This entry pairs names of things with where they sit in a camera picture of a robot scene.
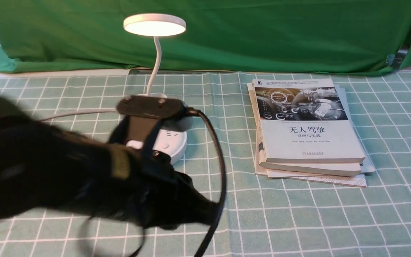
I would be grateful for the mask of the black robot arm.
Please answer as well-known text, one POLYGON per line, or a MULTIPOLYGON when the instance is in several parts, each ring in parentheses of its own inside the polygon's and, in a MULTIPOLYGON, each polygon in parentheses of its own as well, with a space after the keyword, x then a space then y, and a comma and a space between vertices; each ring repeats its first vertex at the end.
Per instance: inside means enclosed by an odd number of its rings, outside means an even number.
POLYGON ((124 119, 109 141, 32 118, 0 96, 0 219, 35 208, 176 229, 184 223, 217 226, 226 198, 224 161, 218 202, 199 193, 192 179, 155 153, 162 127, 201 112, 178 99, 129 96, 118 105, 124 119))

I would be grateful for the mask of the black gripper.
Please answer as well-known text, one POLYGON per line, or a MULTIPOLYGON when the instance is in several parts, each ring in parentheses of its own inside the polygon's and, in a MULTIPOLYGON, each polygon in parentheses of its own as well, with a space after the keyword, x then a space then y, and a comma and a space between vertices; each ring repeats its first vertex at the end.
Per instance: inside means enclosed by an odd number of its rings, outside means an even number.
POLYGON ((221 203, 199 193, 192 178, 176 171, 170 161, 163 152, 143 155, 139 150, 120 151, 120 220, 165 230, 186 223, 215 228, 221 217, 221 203))

